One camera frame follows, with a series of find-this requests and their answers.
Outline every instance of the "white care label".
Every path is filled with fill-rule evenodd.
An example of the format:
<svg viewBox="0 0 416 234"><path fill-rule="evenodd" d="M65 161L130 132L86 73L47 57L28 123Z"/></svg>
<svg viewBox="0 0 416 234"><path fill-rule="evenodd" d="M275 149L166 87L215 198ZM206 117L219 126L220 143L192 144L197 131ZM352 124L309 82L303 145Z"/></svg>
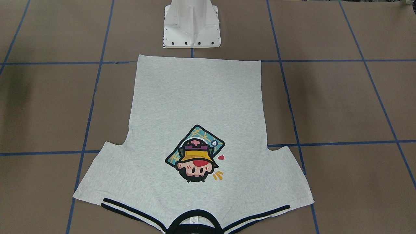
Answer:
<svg viewBox="0 0 416 234"><path fill-rule="evenodd" d="M198 224L198 216L194 216L190 218L190 223L191 224Z"/></svg>

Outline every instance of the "white metal base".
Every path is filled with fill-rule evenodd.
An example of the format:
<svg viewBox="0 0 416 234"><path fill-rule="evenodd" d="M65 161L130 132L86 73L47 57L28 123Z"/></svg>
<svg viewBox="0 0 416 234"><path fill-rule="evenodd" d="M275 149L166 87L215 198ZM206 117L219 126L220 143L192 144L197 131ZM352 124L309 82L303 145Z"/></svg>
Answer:
<svg viewBox="0 0 416 234"><path fill-rule="evenodd" d="M210 48L221 45L218 8L210 0L172 0L165 7L163 47Z"/></svg>

